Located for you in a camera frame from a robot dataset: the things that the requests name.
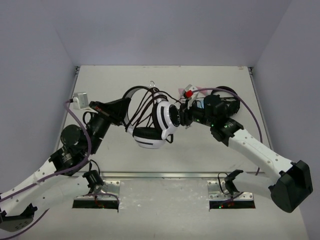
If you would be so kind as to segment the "white black headphones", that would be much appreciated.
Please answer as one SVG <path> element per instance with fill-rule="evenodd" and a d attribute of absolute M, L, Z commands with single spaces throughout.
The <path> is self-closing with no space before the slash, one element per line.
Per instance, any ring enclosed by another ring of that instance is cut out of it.
<path fill-rule="evenodd" d="M 122 98 L 130 98 L 139 90 L 146 90 L 151 94 L 151 100 L 141 110 L 137 123 L 127 114 L 124 118 L 125 131 L 129 133 L 139 147 L 145 149 L 159 149 L 165 143 L 173 142 L 173 135 L 180 126 L 180 114 L 178 108 L 168 100 L 168 94 L 151 86 L 133 86 L 125 92 Z M 139 126 L 143 115 L 152 106 L 151 126 Z"/>

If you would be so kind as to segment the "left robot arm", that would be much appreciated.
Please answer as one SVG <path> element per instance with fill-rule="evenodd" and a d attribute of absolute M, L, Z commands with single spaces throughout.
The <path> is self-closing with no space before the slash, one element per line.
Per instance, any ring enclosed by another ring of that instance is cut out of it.
<path fill-rule="evenodd" d="M 94 112 L 88 123 L 68 125 L 60 135 L 62 147 L 26 180 L 0 195 L 0 228 L 19 231 L 33 222 L 34 216 L 80 196 L 107 196 L 108 185 L 97 170 L 75 177 L 89 163 L 110 125 L 124 122 L 129 98 L 108 103 L 92 101 Z"/>

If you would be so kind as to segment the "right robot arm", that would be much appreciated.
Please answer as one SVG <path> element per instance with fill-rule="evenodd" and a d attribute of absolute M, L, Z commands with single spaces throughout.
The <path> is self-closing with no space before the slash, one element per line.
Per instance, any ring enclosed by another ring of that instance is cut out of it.
<path fill-rule="evenodd" d="M 294 162 L 254 138 L 239 122 L 231 118 L 225 101 L 210 94 L 197 105 L 197 91 L 183 93 L 180 105 L 181 125 L 199 123 L 210 128 L 212 136 L 257 165 L 265 176 L 252 175 L 236 169 L 224 179 L 232 199 L 235 194 L 251 192 L 272 200 L 286 213 L 293 212 L 312 192 L 310 167 L 302 160 Z"/>

